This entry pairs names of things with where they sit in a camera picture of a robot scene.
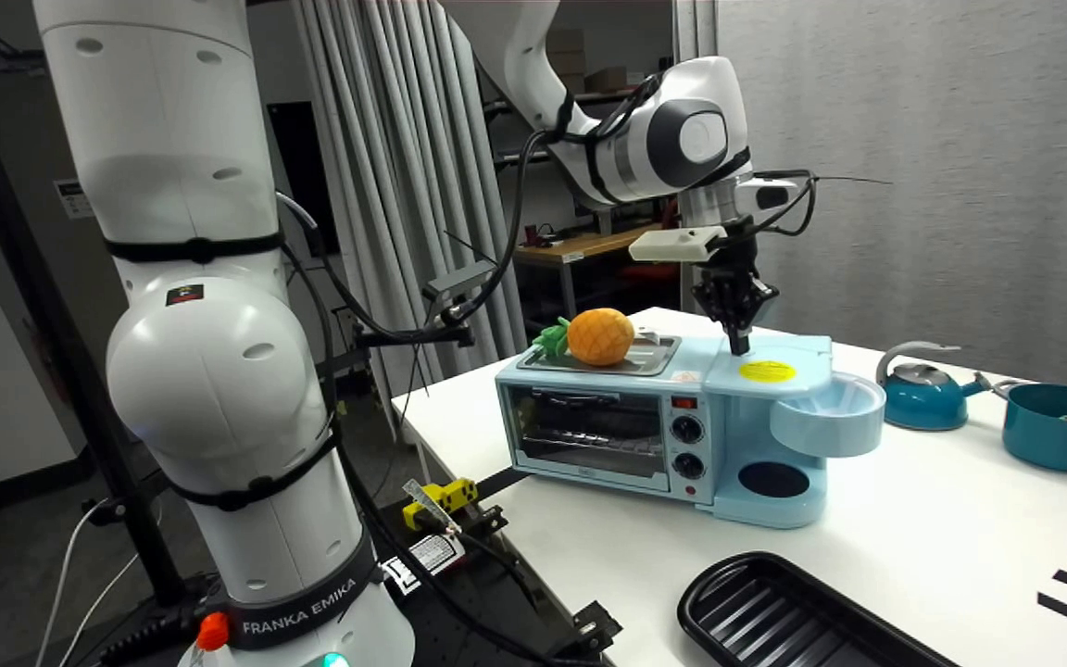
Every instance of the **oven window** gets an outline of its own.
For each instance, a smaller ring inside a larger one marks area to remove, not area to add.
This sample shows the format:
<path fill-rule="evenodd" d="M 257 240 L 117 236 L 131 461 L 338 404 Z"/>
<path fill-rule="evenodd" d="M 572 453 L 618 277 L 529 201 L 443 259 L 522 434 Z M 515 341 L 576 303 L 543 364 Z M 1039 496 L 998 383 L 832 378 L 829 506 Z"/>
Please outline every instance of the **oven window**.
<path fill-rule="evenodd" d="M 656 398 L 509 388 L 529 461 L 610 476 L 663 476 Z"/>

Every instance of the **oven door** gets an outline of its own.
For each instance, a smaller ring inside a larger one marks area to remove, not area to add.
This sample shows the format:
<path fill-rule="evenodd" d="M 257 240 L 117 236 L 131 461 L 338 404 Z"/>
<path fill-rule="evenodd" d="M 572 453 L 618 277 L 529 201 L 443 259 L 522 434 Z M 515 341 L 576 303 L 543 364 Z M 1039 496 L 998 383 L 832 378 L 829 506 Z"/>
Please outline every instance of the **oven door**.
<path fill-rule="evenodd" d="M 509 386 L 522 472 L 668 490 L 660 398 Z"/>

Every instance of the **oven knob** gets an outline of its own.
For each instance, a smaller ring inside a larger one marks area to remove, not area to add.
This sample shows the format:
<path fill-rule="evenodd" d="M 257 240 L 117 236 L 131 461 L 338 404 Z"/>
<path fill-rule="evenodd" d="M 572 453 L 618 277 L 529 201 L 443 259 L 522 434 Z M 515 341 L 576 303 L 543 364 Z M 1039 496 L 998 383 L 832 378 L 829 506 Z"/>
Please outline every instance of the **oven knob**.
<path fill-rule="evenodd" d="M 687 444 L 697 444 L 697 438 L 705 438 L 705 428 L 688 414 L 673 419 L 673 438 Z"/>
<path fill-rule="evenodd" d="M 699 455 L 677 455 L 677 461 L 673 461 L 673 472 L 677 472 L 683 480 L 699 480 L 709 467 L 705 467 Z"/>

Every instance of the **white table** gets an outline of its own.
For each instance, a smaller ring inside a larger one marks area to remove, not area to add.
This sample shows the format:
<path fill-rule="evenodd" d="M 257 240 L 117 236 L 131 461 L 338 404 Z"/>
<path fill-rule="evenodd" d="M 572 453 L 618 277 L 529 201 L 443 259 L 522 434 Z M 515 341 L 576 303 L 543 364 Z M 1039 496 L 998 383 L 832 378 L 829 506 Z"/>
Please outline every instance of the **white table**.
<path fill-rule="evenodd" d="M 660 334 L 710 327 L 660 307 L 634 323 Z M 879 352 L 832 345 L 836 371 L 871 378 L 876 364 Z M 513 462 L 493 388 L 501 366 L 410 394 L 406 428 L 458 480 Z M 955 663 L 1067 667 L 1067 618 L 1039 608 L 1039 593 L 1067 601 L 1067 587 L 1052 581 L 1067 570 L 1067 476 L 1010 461 L 1000 423 L 1004 404 L 983 394 L 955 434 L 884 428 L 871 455 L 829 461 L 826 520 L 803 529 L 757 529 L 542 480 L 509 487 L 493 506 L 568 608 L 602 601 L 623 623 L 606 653 L 616 663 L 699 663 L 673 618 L 683 591 L 714 560 L 777 553 Z"/>

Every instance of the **black baking tray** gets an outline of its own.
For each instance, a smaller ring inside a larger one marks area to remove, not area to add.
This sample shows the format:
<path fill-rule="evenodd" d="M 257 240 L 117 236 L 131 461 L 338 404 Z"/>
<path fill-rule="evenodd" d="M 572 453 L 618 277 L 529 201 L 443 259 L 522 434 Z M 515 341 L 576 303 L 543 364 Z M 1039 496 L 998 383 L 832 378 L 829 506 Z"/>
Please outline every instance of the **black baking tray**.
<path fill-rule="evenodd" d="M 772 553 L 746 553 L 694 580 L 677 623 L 726 667 L 952 663 Z"/>

